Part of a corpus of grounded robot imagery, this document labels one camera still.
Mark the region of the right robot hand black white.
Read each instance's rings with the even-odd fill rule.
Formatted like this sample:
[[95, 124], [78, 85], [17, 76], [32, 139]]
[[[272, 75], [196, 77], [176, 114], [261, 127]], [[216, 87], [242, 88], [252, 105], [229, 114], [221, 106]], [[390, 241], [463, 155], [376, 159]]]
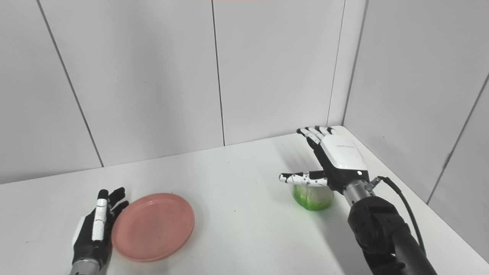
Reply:
[[367, 165], [356, 144], [334, 128], [303, 127], [296, 132], [306, 138], [322, 170], [281, 173], [281, 182], [296, 186], [328, 187], [343, 194], [353, 181], [370, 181]]

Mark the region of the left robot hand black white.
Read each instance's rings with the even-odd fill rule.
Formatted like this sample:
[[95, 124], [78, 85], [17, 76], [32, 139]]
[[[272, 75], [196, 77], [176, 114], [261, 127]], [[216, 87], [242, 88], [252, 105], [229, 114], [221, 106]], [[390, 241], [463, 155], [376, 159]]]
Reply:
[[72, 264], [94, 260], [99, 268], [108, 262], [111, 251], [112, 228], [121, 212], [129, 205], [124, 187], [98, 192], [96, 207], [84, 217], [73, 244]]

